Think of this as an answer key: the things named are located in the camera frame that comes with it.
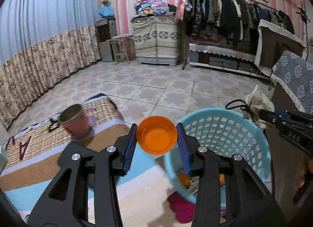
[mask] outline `blue curtain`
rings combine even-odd
[[[0,121],[100,59],[98,0],[5,0],[0,8]]]
[[[98,0],[5,0],[0,8],[0,65],[55,35],[93,25]]]

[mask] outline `chair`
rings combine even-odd
[[[127,42],[129,39],[131,39],[132,37],[132,33],[128,33],[128,34],[124,34],[124,35],[120,35],[120,36],[116,36],[113,37],[109,40],[107,40],[113,49],[113,56],[114,56],[114,61],[115,61],[115,65],[118,64],[118,57],[121,55],[125,55],[127,62],[129,63],[129,58],[128,58],[128,53],[127,53]]]

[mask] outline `potted plant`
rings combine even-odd
[[[114,11],[111,8],[111,2],[109,0],[101,1],[103,7],[99,10],[99,14],[102,18],[112,18],[114,17]]]

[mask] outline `cabinet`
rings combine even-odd
[[[115,18],[106,18],[97,21],[96,28],[101,60],[103,62],[113,62],[111,45],[106,40],[117,36]]]

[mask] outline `orange ball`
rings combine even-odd
[[[185,173],[179,174],[177,178],[184,187],[189,186],[189,176],[187,174]]]
[[[219,184],[220,185],[225,185],[225,176],[224,174],[219,175]]]

